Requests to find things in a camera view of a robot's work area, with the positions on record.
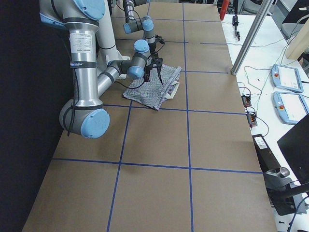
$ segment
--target red object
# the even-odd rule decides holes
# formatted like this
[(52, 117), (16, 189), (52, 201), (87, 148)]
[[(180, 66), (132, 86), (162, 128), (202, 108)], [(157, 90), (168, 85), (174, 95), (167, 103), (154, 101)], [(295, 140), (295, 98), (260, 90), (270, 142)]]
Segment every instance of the red object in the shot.
[(227, 7), (230, 3), (230, 0), (223, 0), (221, 11), (220, 11), (220, 20), (222, 21), (224, 19), (225, 13), (227, 11)]

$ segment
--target white table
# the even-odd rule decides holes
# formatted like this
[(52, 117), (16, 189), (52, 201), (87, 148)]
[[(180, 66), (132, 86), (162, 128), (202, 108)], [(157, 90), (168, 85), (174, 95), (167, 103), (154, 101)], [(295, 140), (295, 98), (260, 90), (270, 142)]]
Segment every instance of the white table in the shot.
[[(232, 15), (227, 14), (222, 21), (222, 27), (225, 33), (226, 42), (228, 44), (229, 53), (231, 56), (232, 63), (235, 62), (236, 57), (241, 49), (240, 45), (236, 44), (243, 44), (248, 31), (252, 25), (254, 20), (254, 15), (239, 15), (239, 26), (238, 31), (240, 32), (240, 41), (234, 35), (234, 27), (232, 26)], [(281, 40), (275, 44), (265, 46), (265, 47), (251, 47), (239, 72), (237, 73), (237, 81), (243, 82), (247, 88), (251, 90), (251, 93), (260, 93), (259, 90), (255, 89), (254, 87), (248, 84), (248, 80), (245, 75), (244, 67), (251, 66), (257, 69), (271, 69), (272, 66), (277, 63), (280, 64), (281, 52), (284, 51), (285, 46), (287, 45), (286, 41), (283, 39), (283, 36), (279, 29), (277, 28), (275, 22), (270, 16), (267, 16), (252, 44), (252, 46), (261, 46), (267, 45), (273, 42)], [(293, 62), (293, 60), (289, 60), (286, 57), (283, 57), (282, 65), (286, 65)], [(298, 68), (302, 81), (308, 81), (308, 77), (301, 68), (300, 64), (295, 61), (288, 66)], [(251, 68), (246, 68), (248, 78), (251, 84), (257, 86), (261, 89), (265, 83), (265, 87), (263, 89), (261, 98), (259, 100), (258, 112), (257, 116), (263, 119), (269, 126), (269, 133), (265, 137), (266, 142), (268, 143), (270, 149), (274, 153), (275, 157), (277, 158), (279, 164), (282, 167), (287, 167), (290, 171), (291, 168), (287, 164), (285, 158), (283, 157), (277, 141), (289, 130), (293, 127), (293, 125), (283, 124), (282, 121), (279, 119), (276, 109), (273, 105), (272, 101), (272, 93), (274, 91), (280, 92), (288, 92), (286, 90), (275, 88), (271, 82), (271, 76), (268, 77), (270, 71), (262, 70), (256, 71)], [(309, 84), (303, 84), (304, 92), (303, 95), (309, 96)], [(251, 103), (254, 109), (257, 109), (257, 102), (258, 102), (258, 95), (253, 95), (251, 97)], [(309, 99), (305, 98), (307, 105), (309, 105)], [(252, 135), (255, 134), (262, 134), (265, 135), (267, 132), (266, 125), (257, 120), (258, 126), (253, 127), (251, 133)], [(289, 176), (292, 180), (296, 180), (296, 177), (293, 172), (291, 172)], [(277, 211), (274, 210), (275, 221), (277, 225), (277, 229), (279, 231), (286, 231), (288, 228), (288, 223), (292, 220), (293, 214), (286, 215), (286, 216), (279, 216)], [(297, 215), (291, 232), (297, 232), (297, 229), (307, 230), (309, 231), (309, 210), (307, 214)]]

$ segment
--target label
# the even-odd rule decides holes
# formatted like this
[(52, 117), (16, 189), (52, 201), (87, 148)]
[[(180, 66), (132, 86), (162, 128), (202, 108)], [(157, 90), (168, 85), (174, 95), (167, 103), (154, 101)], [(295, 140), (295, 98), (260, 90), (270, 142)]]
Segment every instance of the label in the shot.
[(92, 35), (83, 33), (70, 34), (72, 53), (92, 53)]
[(255, 137), (254, 139), (261, 150), (267, 148), (267, 145), (262, 137)]

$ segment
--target ur robot arm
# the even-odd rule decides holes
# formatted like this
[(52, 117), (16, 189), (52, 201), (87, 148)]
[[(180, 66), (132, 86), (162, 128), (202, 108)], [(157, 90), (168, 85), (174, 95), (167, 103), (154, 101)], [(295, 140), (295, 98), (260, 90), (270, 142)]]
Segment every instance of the ur robot arm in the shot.
[(123, 0), (123, 8), (126, 16), (126, 22), (124, 23), (124, 31), (126, 34), (130, 34), (140, 30), (144, 31), (144, 38), (149, 45), (150, 54), (152, 57), (152, 63), (146, 66), (144, 81), (150, 81), (150, 70), (156, 67), (158, 70), (158, 77), (163, 84), (160, 75), (163, 60), (158, 56), (158, 52), (156, 51), (156, 44), (161, 43), (163, 47), (165, 44), (164, 39), (161, 36), (155, 34), (154, 23), (150, 16), (146, 15), (141, 19), (138, 13), (134, 10), (135, 6), (139, 6), (148, 2), (149, 0)]
[(107, 0), (40, 0), (41, 21), (70, 33), (74, 97), (62, 108), (59, 121), (68, 133), (86, 138), (99, 138), (109, 126), (110, 116), (99, 97), (114, 81), (122, 74), (143, 78), (149, 67), (155, 67), (145, 40), (135, 42), (132, 60), (120, 55), (105, 5)]

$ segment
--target cloth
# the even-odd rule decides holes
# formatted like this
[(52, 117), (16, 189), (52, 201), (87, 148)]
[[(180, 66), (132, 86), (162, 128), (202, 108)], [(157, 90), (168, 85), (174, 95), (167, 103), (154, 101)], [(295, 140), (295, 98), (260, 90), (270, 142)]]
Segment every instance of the cloth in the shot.
[[(171, 93), (177, 87), (181, 70), (181, 67), (174, 68), (163, 64), (161, 68), (163, 85), (159, 80), (157, 69), (152, 69), (149, 77), (150, 82), (145, 82), (138, 89), (127, 89), (123, 93), (123, 96), (155, 110), (159, 110), (162, 102), (166, 99), (166, 95), (171, 96)], [(138, 87), (143, 81), (143, 78), (134, 80), (129, 87)]]

